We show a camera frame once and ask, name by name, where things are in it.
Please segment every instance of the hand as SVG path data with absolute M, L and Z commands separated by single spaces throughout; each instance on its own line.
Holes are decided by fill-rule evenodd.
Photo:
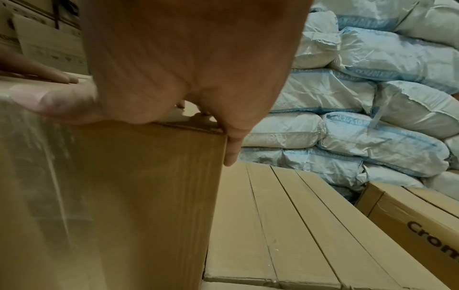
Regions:
M 11 98 L 74 124 L 149 123 L 187 100 L 223 127 L 224 163 L 232 165 L 284 86 L 312 0 L 110 3 L 88 0 L 83 10 L 98 94 L 83 84 L 60 92 L 16 89 Z
M 41 80 L 68 84 L 78 83 L 78 78 L 27 59 L 23 55 L 0 46 L 0 71 L 22 76 L 35 76 Z

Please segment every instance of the pile of sacks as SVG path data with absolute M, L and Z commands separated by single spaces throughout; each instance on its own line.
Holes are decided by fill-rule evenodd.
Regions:
M 240 160 L 357 192 L 378 181 L 459 200 L 459 174 L 447 171 L 459 170 L 458 49 L 455 0 L 317 0 Z

